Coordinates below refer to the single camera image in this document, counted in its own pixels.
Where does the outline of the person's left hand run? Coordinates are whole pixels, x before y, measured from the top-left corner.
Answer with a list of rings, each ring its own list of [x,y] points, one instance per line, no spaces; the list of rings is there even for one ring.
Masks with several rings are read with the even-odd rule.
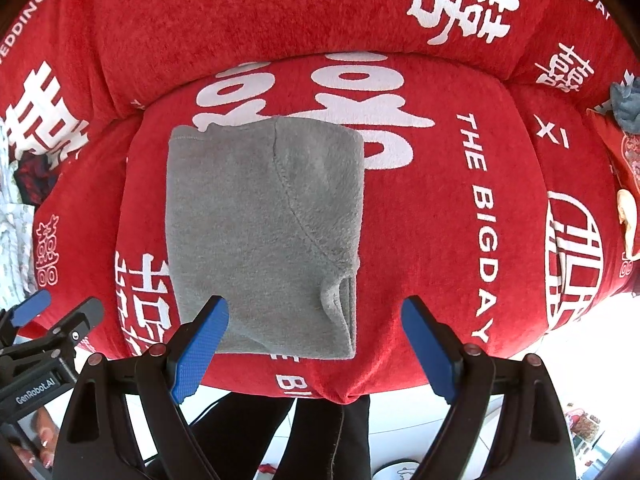
[[[58,426],[52,420],[46,408],[40,408],[35,414],[35,432],[40,442],[39,454],[35,455],[28,448],[24,448],[21,443],[12,443],[13,451],[21,460],[29,472],[34,471],[37,462],[43,464],[44,468],[50,469],[55,458],[55,448],[58,445]]]

